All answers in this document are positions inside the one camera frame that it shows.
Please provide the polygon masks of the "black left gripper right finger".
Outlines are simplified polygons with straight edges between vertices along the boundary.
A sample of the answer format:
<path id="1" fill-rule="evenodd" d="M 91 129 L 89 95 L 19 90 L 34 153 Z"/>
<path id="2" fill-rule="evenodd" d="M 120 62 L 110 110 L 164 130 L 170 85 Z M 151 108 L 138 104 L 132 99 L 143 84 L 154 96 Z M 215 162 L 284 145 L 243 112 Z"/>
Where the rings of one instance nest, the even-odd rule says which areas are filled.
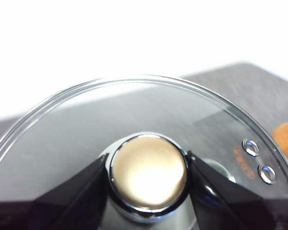
<path id="1" fill-rule="evenodd" d="M 187 151 L 189 195 L 201 230 L 288 230 L 288 199 L 264 199 Z"/>

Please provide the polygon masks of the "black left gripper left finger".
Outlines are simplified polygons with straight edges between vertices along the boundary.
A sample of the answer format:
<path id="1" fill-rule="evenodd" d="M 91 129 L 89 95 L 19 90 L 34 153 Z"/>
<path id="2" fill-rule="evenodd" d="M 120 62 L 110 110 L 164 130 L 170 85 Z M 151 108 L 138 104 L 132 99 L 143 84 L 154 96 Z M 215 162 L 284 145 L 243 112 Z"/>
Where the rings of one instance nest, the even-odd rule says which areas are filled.
<path id="1" fill-rule="evenodd" d="M 96 230 L 107 199 L 106 160 L 34 200 L 0 202 L 0 230 Z"/>

